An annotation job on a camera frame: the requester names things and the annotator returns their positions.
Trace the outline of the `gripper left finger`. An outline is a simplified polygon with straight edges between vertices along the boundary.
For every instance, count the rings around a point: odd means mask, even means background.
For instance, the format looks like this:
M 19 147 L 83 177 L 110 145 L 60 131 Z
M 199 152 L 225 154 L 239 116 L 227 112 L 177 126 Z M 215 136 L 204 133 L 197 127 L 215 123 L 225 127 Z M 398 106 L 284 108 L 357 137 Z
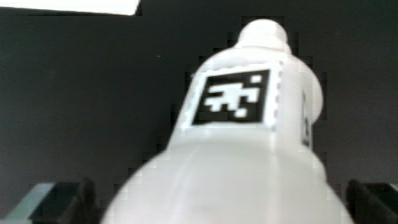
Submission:
M 97 224 L 94 182 L 39 183 L 0 224 Z

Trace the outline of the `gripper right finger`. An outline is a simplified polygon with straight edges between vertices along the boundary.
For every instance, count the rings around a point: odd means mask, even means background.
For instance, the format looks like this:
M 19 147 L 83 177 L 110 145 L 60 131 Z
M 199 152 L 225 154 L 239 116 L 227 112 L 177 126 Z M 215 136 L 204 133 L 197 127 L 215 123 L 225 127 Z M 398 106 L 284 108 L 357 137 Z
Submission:
M 346 208 L 355 224 L 398 224 L 398 184 L 351 180 Z

